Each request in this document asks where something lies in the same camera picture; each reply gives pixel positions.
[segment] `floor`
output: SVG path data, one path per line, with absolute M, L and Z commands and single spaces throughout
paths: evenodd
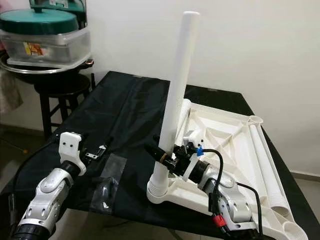
M 41 136 L 30 136 L 21 133 L 5 132 L 4 139 L 35 151 L 44 142 Z M 0 141 L 0 192 L 13 177 L 19 165 L 28 154 L 12 148 Z M 303 194 L 308 200 L 314 214 L 320 222 L 320 182 L 296 179 Z M 182 231 L 168 230 L 163 227 L 148 225 L 112 216 L 88 213 L 68 209 L 57 223 L 55 234 L 50 240 L 99 240 L 99 239 L 139 239 L 139 240 L 216 240 L 217 238 L 201 236 Z

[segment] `plastic container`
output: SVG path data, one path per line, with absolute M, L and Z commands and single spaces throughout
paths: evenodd
M 87 27 L 56 35 L 24 35 L 0 30 L 8 64 L 50 68 L 74 68 L 90 57 Z

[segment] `black cloth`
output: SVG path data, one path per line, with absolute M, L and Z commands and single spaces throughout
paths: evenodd
M 85 143 L 88 148 L 98 146 L 109 136 L 114 137 L 110 151 L 126 159 L 112 210 L 114 216 L 221 237 L 210 216 L 171 202 L 153 204 L 146 197 L 147 182 L 155 162 L 143 145 L 152 142 L 153 135 L 160 134 L 168 87 L 169 82 L 165 80 L 111 71 L 55 134 L 65 131 L 88 133 Z M 196 104 L 253 115 L 240 93 L 188 85 L 185 98 Z M 320 225 L 314 213 L 271 140 L 266 133 L 264 135 L 295 221 L 310 240 L 318 239 Z M 53 144 L 37 154 L 21 171 L 17 181 L 18 195 L 30 201 L 38 182 L 57 165 L 58 146 Z M 91 209 L 90 204 L 97 186 L 92 179 L 99 176 L 100 170 L 99 164 L 92 165 L 85 176 L 78 178 L 67 198 L 68 208 L 99 212 Z

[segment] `vertical white pipe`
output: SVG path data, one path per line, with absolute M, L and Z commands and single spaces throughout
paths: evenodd
M 267 191 L 270 207 L 285 217 L 289 214 L 289 206 L 287 205 L 285 197 L 281 193 L 275 173 L 269 162 L 269 158 L 261 141 L 256 125 L 252 124 L 249 126 L 249 128 Z
M 172 154 L 183 98 L 185 95 L 189 74 L 191 56 L 195 48 L 198 22 L 200 14 L 194 11 L 183 13 L 180 33 L 175 53 L 173 75 L 170 79 L 168 97 L 166 99 L 163 116 L 159 147 Z M 148 194 L 163 196 L 168 190 L 168 170 L 162 164 L 156 162 L 153 174 L 148 182 Z

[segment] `label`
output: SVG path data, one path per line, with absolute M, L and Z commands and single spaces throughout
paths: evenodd
M 25 53 L 29 56 L 43 56 L 44 51 L 39 43 L 24 42 Z
M 63 7 L 65 9 L 69 7 L 68 0 L 49 0 L 49 4 L 57 7 Z

